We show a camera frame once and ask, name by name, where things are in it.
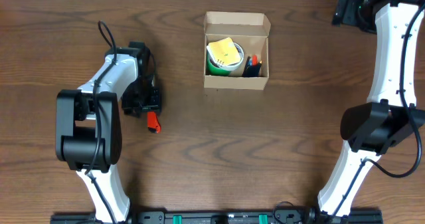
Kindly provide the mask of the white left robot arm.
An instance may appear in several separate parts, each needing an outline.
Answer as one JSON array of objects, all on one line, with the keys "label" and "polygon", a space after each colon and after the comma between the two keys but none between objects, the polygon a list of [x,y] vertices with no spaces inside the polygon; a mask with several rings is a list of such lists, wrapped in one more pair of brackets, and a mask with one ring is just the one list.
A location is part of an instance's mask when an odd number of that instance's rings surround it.
[{"label": "white left robot arm", "polygon": [[90,214],[53,215],[51,223],[137,223],[126,195],[118,160],[122,151],[120,113],[147,115],[147,128],[159,133],[161,95],[155,73],[147,73],[153,55],[143,42],[111,48],[100,70],[74,90],[56,97],[57,158],[85,183],[95,206]]}]

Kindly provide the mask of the black correction tape dispenser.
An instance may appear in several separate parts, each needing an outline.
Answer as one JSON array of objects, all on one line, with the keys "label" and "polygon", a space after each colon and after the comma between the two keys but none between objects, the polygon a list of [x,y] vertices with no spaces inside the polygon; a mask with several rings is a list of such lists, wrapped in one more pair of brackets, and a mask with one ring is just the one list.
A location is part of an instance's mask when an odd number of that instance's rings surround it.
[{"label": "black correction tape dispenser", "polygon": [[252,58],[248,57],[244,67],[244,71],[242,73],[242,77],[244,78],[258,77],[260,74],[261,67],[262,67],[261,62],[258,62],[257,64],[253,64]]}]

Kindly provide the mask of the cardboard box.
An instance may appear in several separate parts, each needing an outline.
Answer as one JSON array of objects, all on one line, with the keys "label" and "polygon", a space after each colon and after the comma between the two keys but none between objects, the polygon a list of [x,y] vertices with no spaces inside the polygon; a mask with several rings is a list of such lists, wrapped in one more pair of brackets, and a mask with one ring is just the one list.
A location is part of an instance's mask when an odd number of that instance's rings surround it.
[{"label": "cardboard box", "polygon": [[263,90],[270,28],[263,13],[206,12],[204,87]]}]

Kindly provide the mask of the orange utility knife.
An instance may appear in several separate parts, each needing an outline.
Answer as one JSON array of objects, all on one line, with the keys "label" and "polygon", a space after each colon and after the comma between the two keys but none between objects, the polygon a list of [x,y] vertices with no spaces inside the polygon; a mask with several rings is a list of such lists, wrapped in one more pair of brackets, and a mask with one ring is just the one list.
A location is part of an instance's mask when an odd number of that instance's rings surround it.
[{"label": "orange utility knife", "polygon": [[161,125],[155,112],[147,113],[147,128],[151,133],[154,134],[161,132]]}]

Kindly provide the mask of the green tape roll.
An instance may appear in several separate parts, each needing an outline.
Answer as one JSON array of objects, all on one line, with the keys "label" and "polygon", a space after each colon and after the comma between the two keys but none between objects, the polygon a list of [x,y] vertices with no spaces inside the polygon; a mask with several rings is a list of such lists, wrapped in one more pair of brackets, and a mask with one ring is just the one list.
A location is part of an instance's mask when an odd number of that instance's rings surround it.
[{"label": "green tape roll", "polygon": [[230,74],[230,71],[221,69],[217,67],[214,62],[212,61],[209,53],[207,53],[207,68],[211,75],[215,76],[228,76]]}]

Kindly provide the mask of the orange stapler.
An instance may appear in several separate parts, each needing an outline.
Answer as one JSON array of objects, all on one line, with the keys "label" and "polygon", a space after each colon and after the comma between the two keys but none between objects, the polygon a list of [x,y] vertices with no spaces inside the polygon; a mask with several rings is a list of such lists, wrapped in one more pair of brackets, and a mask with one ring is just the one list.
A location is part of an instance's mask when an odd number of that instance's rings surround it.
[{"label": "orange stapler", "polygon": [[253,67],[255,67],[255,66],[258,66],[258,57],[256,56],[256,55],[254,55],[253,57],[252,57],[252,66]]}]

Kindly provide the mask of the yellow sticky note pad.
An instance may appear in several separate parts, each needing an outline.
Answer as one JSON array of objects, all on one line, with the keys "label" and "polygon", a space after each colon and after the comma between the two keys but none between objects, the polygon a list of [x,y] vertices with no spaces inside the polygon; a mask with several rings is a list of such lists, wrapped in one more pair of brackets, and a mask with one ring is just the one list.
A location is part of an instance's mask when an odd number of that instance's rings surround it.
[{"label": "yellow sticky note pad", "polygon": [[230,37],[209,43],[207,45],[207,51],[214,63],[220,66],[234,65],[242,59]]}]

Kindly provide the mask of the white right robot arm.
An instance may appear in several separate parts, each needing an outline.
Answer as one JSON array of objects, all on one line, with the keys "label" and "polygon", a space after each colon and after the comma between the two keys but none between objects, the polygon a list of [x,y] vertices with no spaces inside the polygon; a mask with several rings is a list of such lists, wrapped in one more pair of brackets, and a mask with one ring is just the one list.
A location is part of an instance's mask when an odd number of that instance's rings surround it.
[{"label": "white right robot arm", "polygon": [[[343,114],[343,146],[336,166],[317,200],[324,223],[349,220],[351,204],[369,170],[376,167],[389,177],[408,177],[422,159],[424,111],[414,91],[416,43],[424,0],[338,0],[332,23],[349,25],[377,35],[377,53],[371,90],[365,104]],[[379,159],[414,135],[416,159],[399,175],[379,165]]]}]

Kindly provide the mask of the white masking tape roll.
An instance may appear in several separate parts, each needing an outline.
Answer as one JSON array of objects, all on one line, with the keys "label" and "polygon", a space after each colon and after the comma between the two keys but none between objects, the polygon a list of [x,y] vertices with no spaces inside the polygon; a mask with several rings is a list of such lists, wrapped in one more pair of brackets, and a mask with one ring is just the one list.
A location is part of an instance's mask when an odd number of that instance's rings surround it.
[{"label": "white masking tape roll", "polygon": [[231,40],[209,43],[207,53],[213,65],[226,71],[236,70],[244,59],[243,48]]}]

